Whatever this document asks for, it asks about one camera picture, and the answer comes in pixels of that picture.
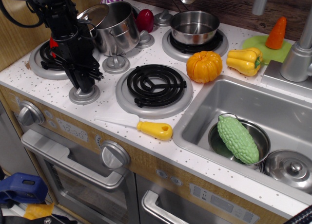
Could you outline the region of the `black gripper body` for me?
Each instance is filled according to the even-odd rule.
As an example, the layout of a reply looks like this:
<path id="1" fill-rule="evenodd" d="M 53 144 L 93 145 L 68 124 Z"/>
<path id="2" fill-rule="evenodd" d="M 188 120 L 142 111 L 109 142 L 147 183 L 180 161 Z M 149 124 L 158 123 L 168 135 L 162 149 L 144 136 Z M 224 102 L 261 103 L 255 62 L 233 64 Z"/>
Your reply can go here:
<path id="1" fill-rule="evenodd" d="M 66 73 L 99 73 L 99 63 L 93 57 L 94 25 L 86 20 L 51 20 L 51 36 L 58 44 L 58 63 Z"/>

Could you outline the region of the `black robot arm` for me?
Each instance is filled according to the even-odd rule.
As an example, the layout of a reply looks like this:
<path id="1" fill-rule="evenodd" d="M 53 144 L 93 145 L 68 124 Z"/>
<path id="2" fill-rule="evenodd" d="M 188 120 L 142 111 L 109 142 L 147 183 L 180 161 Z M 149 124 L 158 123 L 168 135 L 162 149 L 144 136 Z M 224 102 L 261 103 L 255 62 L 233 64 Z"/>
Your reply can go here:
<path id="1" fill-rule="evenodd" d="M 51 30 L 57 43 L 57 63 L 65 70 L 76 89 L 87 93 L 103 75 L 99 63 L 93 57 L 94 44 L 86 22 L 78 19 L 76 5 L 71 0 L 22 0 L 38 22 L 25 25 L 16 21 L 2 4 L 0 10 L 13 24 L 23 28 L 35 28 L 44 24 Z"/>

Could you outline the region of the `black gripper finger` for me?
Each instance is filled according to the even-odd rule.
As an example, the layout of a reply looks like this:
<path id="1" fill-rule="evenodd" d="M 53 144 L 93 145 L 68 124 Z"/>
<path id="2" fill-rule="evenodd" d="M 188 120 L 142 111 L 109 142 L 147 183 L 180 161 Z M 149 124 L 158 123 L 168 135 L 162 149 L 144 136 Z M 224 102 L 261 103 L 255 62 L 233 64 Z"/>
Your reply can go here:
<path id="1" fill-rule="evenodd" d="M 78 79 L 76 78 L 76 69 L 75 68 L 64 68 L 66 75 L 68 76 L 69 80 L 73 84 L 76 89 L 80 88 L 80 84 Z"/>
<path id="2" fill-rule="evenodd" d="M 103 73 L 100 72 L 99 67 L 79 67 L 78 68 L 78 87 L 87 92 L 95 84 L 95 81 L 101 81 Z"/>

